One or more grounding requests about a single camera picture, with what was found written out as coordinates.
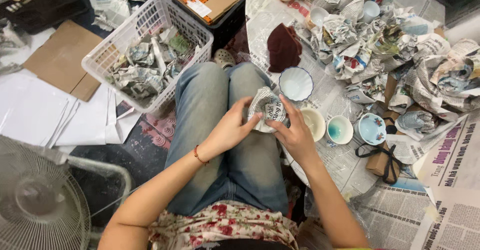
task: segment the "blue-rimmed bowl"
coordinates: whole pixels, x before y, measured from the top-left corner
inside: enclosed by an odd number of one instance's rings
[[[363,115],[353,129],[355,136],[370,145],[378,145],[384,142],[387,136],[385,121],[372,113]]]
[[[303,101],[312,95],[314,81],[303,68],[289,67],[280,74],[280,90],[290,100]]]

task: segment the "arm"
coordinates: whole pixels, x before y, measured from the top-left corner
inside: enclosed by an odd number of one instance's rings
[[[368,247],[368,241],[360,224],[355,220],[342,195],[327,172],[315,149],[315,143],[301,112],[283,95],[280,100],[289,114],[291,126],[267,120],[278,132],[274,135],[303,168],[315,197],[323,227],[333,247]]]
[[[242,110],[252,97],[236,102],[197,149],[202,161],[209,161],[240,143],[260,121],[261,113],[242,125]],[[148,226],[203,164],[193,150],[142,185],[117,209],[98,245],[105,249],[146,249]]]

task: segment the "white plastic basket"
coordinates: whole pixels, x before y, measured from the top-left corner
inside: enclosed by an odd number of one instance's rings
[[[136,100],[120,91],[105,80],[108,69],[118,57],[125,53],[128,46],[139,42],[145,35],[152,34],[160,27],[175,25],[190,43],[199,45],[200,52],[183,67],[179,75],[160,93],[150,106],[143,107]],[[177,7],[171,0],[148,0],[120,27],[95,47],[81,61],[81,66],[98,81],[107,84],[116,94],[123,96],[131,106],[143,113],[152,113],[164,109],[174,100],[178,78],[195,63],[206,62],[212,56],[213,35],[200,23]]]

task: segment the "shoe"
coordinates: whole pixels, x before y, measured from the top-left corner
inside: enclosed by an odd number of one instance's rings
[[[225,49],[219,49],[215,51],[213,60],[224,70],[226,70],[228,67],[235,66],[235,59],[233,58],[232,54]]]

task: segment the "hand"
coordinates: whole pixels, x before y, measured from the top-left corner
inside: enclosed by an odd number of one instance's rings
[[[253,97],[243,97],[233,104],[207,139],[198,147],[200,157],[210,160],[235,147],[250,133],[263,117],[261,112],[255,113],[246,124],[242,125],[243,108],[249,107],[253,99]]]
[[[290,128],[286,128],[283,123],[274,120],[267,120],[267,125],[278,131],[274,133],[275,137],[285,146],[299,165],[302,166],[318,159],[315,142],[308,126],[303,121],[302,113],[283,95],[280,95],[280,100],[289,115]]]

